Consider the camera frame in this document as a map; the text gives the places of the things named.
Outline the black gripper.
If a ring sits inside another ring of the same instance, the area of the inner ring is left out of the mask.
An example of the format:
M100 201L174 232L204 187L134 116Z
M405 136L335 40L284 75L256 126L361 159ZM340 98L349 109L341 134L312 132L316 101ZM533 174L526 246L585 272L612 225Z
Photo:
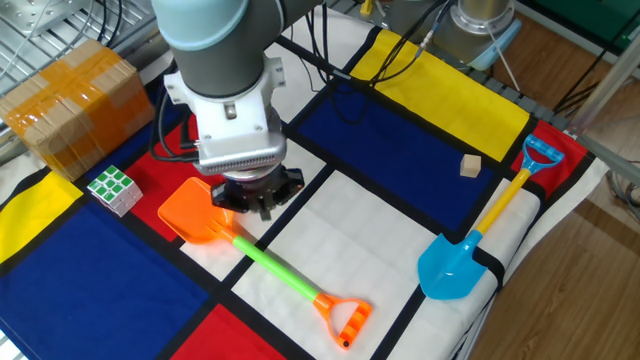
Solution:
M212 204L236 212L259 212L263 222L270 221L271 211L286 204L305 186L298 168L275 167L259 175L232 172L223 178L224 183L211 188Z

